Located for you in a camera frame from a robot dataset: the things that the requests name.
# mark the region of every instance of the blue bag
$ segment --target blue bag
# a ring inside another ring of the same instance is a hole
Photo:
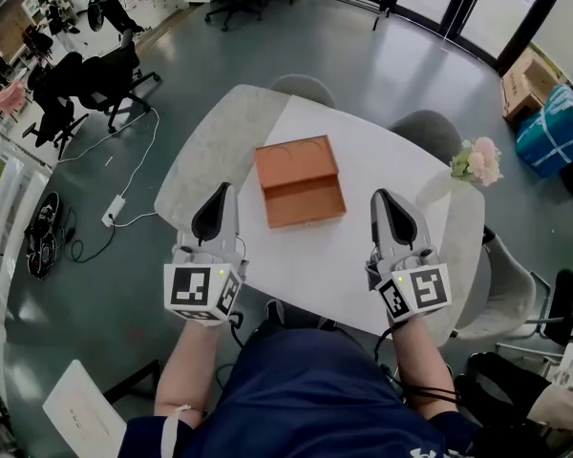
[[[573,91],[554,87],[545,105],[520,124],[516,152],[541,177],[573,161]]]

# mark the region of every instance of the power strip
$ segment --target power strip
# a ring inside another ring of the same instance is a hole
[[[102,222],[106,227],[113,227],[115,221],[117,220],[118,213],[121,212],[121,209],[125,205],[125,198],[121,195],[117,195],[111,203],[111,206],[108,208],[104,217],[102,217]]]

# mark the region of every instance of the wooden box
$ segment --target wooden box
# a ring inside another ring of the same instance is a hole
[[[255,162],[269,227],[346,214],[339,169],[326,135],[257,148]]]

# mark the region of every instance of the white cable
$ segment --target white cable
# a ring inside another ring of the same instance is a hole
[[[155,109],[151,109],[155,115],[157,116],[157,124],[155,124],[155,130],[153,131],[153,138],[151,139],[151,143],[149,144],[149,147],[146,148],[146,151],[144,152],[144,156],[142,157],[142,161],[140,162],[140,164],[136,167],[136,170],[134,170],[134,172],[132,173],[132,175],[130,176],[130,180],[127,182],[127,185],[125,186],[125,189],[123,190],[123,192],[121,193],[121,196],[124,197],[125,193],[127,192],[127,189],[130,188],[130,185],[132,184],[132,180],[134,179],[134,175],[136,174],[136,172],[140,169],[140,166],[142,166],[142,163],[144,162],[144,160],[146,159],[146,155],[149,154],[149,151],[151,151],[151,148],[153,147],[153,143],[155,142],[155,136],[157,135],[157,127],[159,127],[159,114],[157,113],[157,111]]]
[[[147,113],[143,113],[140,114],[138,117],[136,117],[134,120],[132,120],[131,122],[128,122],[127,124],[125,124],[123,127],[121,127],[118,131],[116,131],[114,134],[111,135],[107,135],[106,137],[103,137],[102,139],[100,139],[96,144],[94,144],[93,146],[90,146],[89,148],[87,148],[85,151],[83,151],[80,155],[78,155],[77,157],[69,157],[67,159],[60,159],[59,161],[57,161],[57,164],[60,163],[67,163],[68,161],[76,161],[77,159],[81,159],[82,157],[84,157],[85,155],[87,155],[87,153],[89,153],[91,150],[94,149],[94,147],[99,146],[102,142],[104,142],[106,139],[110,139],[111,137],[116,136],[118,133],[120,133],[123,129],[125,129],[126,127],[130,127],[134,122],[136,122],[139,118],[142,118],[144,115],[146,115]]]
[[[127,227],[128,225],[132,225],[134,222],[136,222],[138,219],[142,219],[142,218],[148,218],[151,216],[156,216],[157,212],[149,212],[148,214],[140,214],[138,217],[136,217],[133,220],[130,220],[127,224],[115,224],[115,227]]]

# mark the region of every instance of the white table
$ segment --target white table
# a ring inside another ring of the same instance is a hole
[[[340,219],[269,229],[253,168],[255,147],[327,134],[348,212]],[[447,167],[375,124],[299,97],[248,86],[232,90],[186,142],[161,186],[157,212],[188,231],[198,206],[221,181],[239,190],[241,236],[251,260],[246,283],[285,302],[358,329],[388,327],[367,290],[371,194],[388,188],[415,203],[448,263],[454,302],[426,317],[438,345],[455,327],[478,266],[483,196]]]

